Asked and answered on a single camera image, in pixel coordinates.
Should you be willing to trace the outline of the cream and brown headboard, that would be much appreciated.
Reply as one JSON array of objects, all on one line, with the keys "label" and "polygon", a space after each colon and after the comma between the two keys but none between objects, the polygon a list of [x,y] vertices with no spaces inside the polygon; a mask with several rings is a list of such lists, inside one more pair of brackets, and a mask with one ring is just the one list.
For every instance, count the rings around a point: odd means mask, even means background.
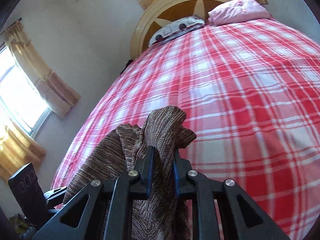
[{"label": "cream and brown headboard", "polygon": [[131,59],[136,59],[148,48],[152,35],[175,20],[188,16],[208,19],[208,12],[231,0],[156,0],[140,17],[131,38]]}]

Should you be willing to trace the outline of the black curtain rod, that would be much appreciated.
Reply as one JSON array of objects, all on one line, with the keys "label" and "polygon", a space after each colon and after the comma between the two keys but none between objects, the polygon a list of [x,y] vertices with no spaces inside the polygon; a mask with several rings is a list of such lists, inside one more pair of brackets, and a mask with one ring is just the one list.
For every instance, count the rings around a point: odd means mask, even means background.
[{"label": "black curtain rod", "polygon": [[13,24],[11,24],[10,26],[8,26],[6,29],[4,29],[3,31],[1,31],[1,35],[3,33],[5,33],[8,29],[10,29],[13,25],[15,25],[17,22],[21,22],[22,18],[19,18],[17,21],[15,21]]}]

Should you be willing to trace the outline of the red white plaid bedspread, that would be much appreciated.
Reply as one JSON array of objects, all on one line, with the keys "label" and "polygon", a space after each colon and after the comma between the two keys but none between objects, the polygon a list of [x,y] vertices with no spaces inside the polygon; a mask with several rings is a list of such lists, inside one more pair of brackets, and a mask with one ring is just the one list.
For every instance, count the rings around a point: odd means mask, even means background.
[{"label": "red white plaid bedspread", "polygon": [[153,46],[112,84],[73,139],[52,187],[69,184],[121,124],[165,106],[197,137],[181,155],[236,181],[291,239],[319,216],[319,44],[275,20],[208,25]]}]

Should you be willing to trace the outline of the yellow curtain lower left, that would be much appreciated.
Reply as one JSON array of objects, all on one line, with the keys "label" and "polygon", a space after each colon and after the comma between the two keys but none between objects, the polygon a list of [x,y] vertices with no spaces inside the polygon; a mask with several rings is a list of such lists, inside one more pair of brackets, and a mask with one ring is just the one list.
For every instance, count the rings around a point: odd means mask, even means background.
[{"label": "yellow curtain lower left", "polygon": [[18,126],[1,127],[1,179],[8,179],[22,166],[38,167],[46,150]]}]

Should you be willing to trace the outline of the white patterned pillow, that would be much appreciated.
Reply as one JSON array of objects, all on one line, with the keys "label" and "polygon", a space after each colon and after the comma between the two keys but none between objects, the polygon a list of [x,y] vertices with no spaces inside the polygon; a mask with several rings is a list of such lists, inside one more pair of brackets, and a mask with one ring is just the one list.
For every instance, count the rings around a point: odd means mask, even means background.
[{"label": "white patterned pillow", "polygon": [[156,31],[149,40],[148,47],[156,43],[164,44],[191,31],[203,28],[205,21],[197,16],[180,18]]}]

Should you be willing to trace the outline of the left window frame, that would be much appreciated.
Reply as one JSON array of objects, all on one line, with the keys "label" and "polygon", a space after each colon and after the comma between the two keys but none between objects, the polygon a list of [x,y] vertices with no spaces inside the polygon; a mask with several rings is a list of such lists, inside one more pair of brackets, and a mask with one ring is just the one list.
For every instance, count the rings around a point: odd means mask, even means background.
[{"label": "left window frame", "polygon": [[34,139],[51,114],[7,47],[1,48],[1,110]]}]

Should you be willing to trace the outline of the pink pillow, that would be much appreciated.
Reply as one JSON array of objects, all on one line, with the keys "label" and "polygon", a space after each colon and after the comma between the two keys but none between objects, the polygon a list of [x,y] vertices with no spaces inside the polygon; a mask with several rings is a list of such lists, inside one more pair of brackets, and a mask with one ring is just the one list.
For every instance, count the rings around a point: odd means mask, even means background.
[{"label": "pink pillow", "polygon": [[228,1],[208,12],[208,21],[215,26],[271,17],[271,14],[255,0]]}]

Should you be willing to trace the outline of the yellow curtain left window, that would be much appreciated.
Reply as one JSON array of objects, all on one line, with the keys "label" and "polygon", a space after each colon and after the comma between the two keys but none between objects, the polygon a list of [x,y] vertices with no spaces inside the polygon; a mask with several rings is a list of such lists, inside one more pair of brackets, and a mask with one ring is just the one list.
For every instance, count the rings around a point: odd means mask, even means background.
[{"label": "yellow curtain left window", "polygon": [[4,36],[6,46],[41,98],[57,116],[64,118],[79,102],[80,94],[46,64],[20,22],[8,29]]}]

